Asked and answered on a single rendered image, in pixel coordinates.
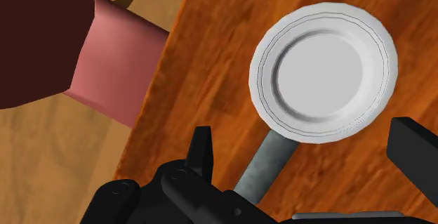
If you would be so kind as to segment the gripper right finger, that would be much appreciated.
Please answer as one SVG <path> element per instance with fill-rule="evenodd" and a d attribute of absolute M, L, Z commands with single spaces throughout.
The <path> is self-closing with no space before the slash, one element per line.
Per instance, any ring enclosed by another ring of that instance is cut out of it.
<path fill-rule="evenodd" d="M 390 123 L 389 160 L 438 207 L 438 136 L 410 117 Z"/>

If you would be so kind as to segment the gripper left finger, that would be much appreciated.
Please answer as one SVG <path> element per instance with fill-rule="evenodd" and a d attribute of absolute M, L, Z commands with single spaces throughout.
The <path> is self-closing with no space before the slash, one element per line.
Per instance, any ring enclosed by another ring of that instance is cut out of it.
<path fill-rule="evenodd" d="M 79 224 L 278 224 L 236 192 L 214 187 L 212 173 L 211 129 L 198 126 L 185 159 L 162 164 L 143 187 L 131 179 L 105 183 Z"/>

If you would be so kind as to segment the grey cylindrical rod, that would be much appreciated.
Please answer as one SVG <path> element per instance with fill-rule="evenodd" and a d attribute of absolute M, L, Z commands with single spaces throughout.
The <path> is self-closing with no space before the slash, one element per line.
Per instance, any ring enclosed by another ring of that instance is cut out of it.
<path fill-rule="evenodd" d="M 234 191 L 258 204 L 299 146 L 299 142 L 269 130 L 252 157 Z"/>

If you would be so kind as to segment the white round plate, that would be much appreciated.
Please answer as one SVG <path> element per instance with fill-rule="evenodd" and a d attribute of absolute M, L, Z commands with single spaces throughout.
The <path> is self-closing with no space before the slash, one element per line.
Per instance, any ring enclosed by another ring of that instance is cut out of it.
<path fill-rule="evenodd" d="M 398 58 L 381 21 L 344 3 L 303 6 L 265 33 L 249 68 L 251 101 L 285 138 L 330 143 L 350 137 L 385 109 Z"/>

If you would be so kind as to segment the wooden table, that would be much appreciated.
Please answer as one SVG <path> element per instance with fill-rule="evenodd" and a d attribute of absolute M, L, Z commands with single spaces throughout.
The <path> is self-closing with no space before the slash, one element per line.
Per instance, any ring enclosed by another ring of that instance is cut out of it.
<path fill-rule="evenodd" d="M 291 11 L 345 2 L 381 21 L 399 74 L 385 110 L 358 134 L 299 145 L 259 207 L 277 220 L 297 212 L 400 211 L 438 223 L 438 208 L 387 158 L 393 117 L 438 134 L 438 0 L 185 0 L 115 176 L 148 183 L 182 159 L 196 126 L 213 135 L 213 184 L 232 189 L 267 133 L 252 105 L 248 66 L 264 33 Z"/>

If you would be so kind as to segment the red robot stand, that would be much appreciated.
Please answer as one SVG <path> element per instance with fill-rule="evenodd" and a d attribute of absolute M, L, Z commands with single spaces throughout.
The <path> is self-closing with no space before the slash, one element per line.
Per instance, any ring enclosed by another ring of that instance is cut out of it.
<path fill-rule="evenodd" d="M 132 126 L 167 37 L 110 0 L 0 0 L 0 109 L 64 93 Z"/>

